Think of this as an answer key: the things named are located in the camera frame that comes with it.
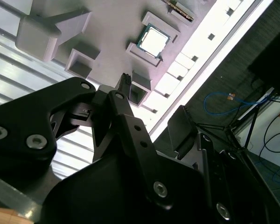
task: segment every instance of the corrugated panel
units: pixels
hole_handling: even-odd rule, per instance
[[[20,18],[0,7],[0,28],[16,36]]]
[[[20,12],[30,14],[33,0],[1,0],[6,5],[16,8]]]
[[[14,42],[0,35],[0,104],[72,77],[64,68],[43,63],[16,49]],[[92,131],[81,127],[57,141],[52,161],[56,176],[63,179],[92,163]]]

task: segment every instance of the black cable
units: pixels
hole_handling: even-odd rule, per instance
[[[272,140],[273,138],[275,138],[276,136],[278,136],[278,135],[280,135],[280,133],[275,134],[273,137],[271,137],[271,138],[267,141],[267,143],[268,143],[270,140]],[[261,151],[260,151],[260,153],[259,153],[259,155],[258,155],[259,162],[260,162],[265,168],[267,168],[269,171],[271,171],[273,174],[275,174],[275,173],[276,173],[275,171],[271,170],[267,165],[265,165],[265,164],[263,163],[263,161],[264,161],[265,159],[261,160],[261,153],[263,152],[264,149],[265,149],[265,146],[262,147],[262,149],[261,149]]]
[[[240,105],[238,106],[238,110],[237,110],[236,114],[234,115],[234,117],[232,118],[231,122],[230,122],[226,127],[230,127],[230,125],[232,125],[232,123],[234,122],[234,120],[237,118],[237,115],[238,115],[238,113],[239,113],[239,111],[240,111],[240,109],[241,109],[241,106],[242,106],[242,104],[240,104]]]
[[[272,152],[272,153],[280,153],[280,152],[273,151],[273,150],[269,149],[269,148],[266,146],[266,134],[267,134],[267,132],[268,132],[270,126],[272,125],[272,123],[273,123],[279,116],[280,116],[280,114],[278,114],[278,115],[270,122],[269,126],[266,128],[265,135],[263,136],[264,147],[265,147],[267,150],[269,150],[270,152]]]
[[[280,103],[280,99],[276,99],[276,97],[280,97],[279,93],[273,92],[270,97],[271,98],[269,98],[269,101]]]

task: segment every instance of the black metal bracket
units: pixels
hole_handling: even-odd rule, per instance
[[[247,142],[257,113],[258,108],[255,109]],[[191,117],[186,115],[185,107],[180,106],[168,123],[172,145],[188,147],[181,162],[202,174],[207,205],[213,211],[218,211],[216,215],[219,223],[271,223],[272,220],[280,223],[280,205],[247,156],[246,150],[240,150],[238,154],[225,150],[219,153],[214,150],[211,139],[204,133],[196,135],[194,145],[189,144],[187,140],[191,136],[188,134],[193,127],[192,122],[187,119]]]
[[[127,94],[129,80],[124,74],[119,82],[119,88]],[[113,152],[123,150],[136,167],[146,197],[165,210],[171,208],[172,192],[162,175],[156,150],[144,123],[133,116],[128,97],[118,90],[96,92],[81,78],[65,80],[0,106],[0,127],[7,132],[0,139],[0,173],[43,173],[56,153],[56,140],[80,125],[93,128],[95,161],[108,154],[111,146]],[[122,147],[115,148],[114,140]],[[158,194],[156,182],[164,186],[166,195]]]
[[[217,136],[217,135],[214,134],[213,132],[207,130],[207,129],[206,129],[205,127],[203,127],[203,126],[200,126],[200,125],[197,124],[197,127],[198,127],[199,129],[201,129],[203,132],[205,132],[205,133],[211,135],[212,137],[218,139],[219,141],[221,141],[222,143],[224,143],[225,145],[227,145],[227,146],[230,147],[230,148],[234,148],[235,150],[239,150],[239,149],[241,148],[241,147],[240,147],[240,148],[234,147],[232,144],[230,144],[229,142],[225,141],[225,140],[222,139],[221,137]]]
[[[247,138],[246,138],[246,142],[245,142],[244,148],[248,148],[248,145],[249,145],[249,142],[250,142],[250,139],[251,139],[251,135],[252,135],[252,132],[253,132],[253,129],[254,129],[254,126],[255,126],[255,122],[256,122],[256,119],[257,119],[257,116],[258,116],[259,109],[260,109],[260,106],[257,105],[255,107],[253,120],[252,120],[250,129],[249,129],[249,133],[248,133]]]
[[[0,135],[0,172],[35,175],[46,170],[56,138],[77,128],[66,123],[67,110],[77,102],[91,102],[95,91],[83,79],[71,78],[1,105],[0,127],[6,136]]]

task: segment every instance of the metal stand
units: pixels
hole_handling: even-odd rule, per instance
[[[259,109],[261,107],[262,104],[259,104],[257,105],[253,110],[251,110],[250,113],[248,113],[245,117],[246,118],[243,118],[243,120],[247,120],[250,115],[254,114],[253,116],[253,120],[252,120],[252,123],[251,123],[251,126],[250,126],[250,130],[249,130],[249,133],[248,133],[248,136],[246,138],[246,142],[245,142],[245,146],[242,147],[237,138],[234,136],[232,130],[236,127],[238,127],[240,124],[242,124],[242,122],[239,124],[239,123],[233,123],[231,124],[229,127],[224,127],[224,126],[218,126],[218,125],[211,125],[211,124],[201,124],[201,123],[196,123],[196,126],[198,128],[200,128],[202,131],[206,132],[207,134],[213,136],[214,138],[218,139],[219,141],[221,141],[222,143],[224,143],[225,145],[235,149],[235,150],[244,150],[244,149],[247,149],[248,145],[249,145],[249,141],[251,139],[251,135],[252,135],[252,132],[253,132],[253,129],[254,129],[254,125],[255,125],[255,122],[256,122],[256,119],[257,119],[257,116],[258,116],[258,113],[259,113]],[[214,134],[213,132],[211,132],[210,130],[207,130],[207,128],[209,129],[215,129],[215,130],[220,130],[220,131],[223,131],[225,132],[225,134],[230,137],[231,139],[231,142],[233,144],[230,144],[229,142],[227,142],[226,140],[222,139],[221,137],[217,136],[216,134]]]

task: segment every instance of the circuit board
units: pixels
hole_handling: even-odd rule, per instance
[[[179,7],[175,6],[170,1],[167,1],[167,0],[161,0],[161,1],[165,2],[167,5],[169,5],[171,8],[173,8],[176,12],[178,12],[180,15],[182,15],[188,21],[192,22],[194,20],[194,18],[192,16],[190,16],[187,13],[185,13],[184,11],[182,11]]]

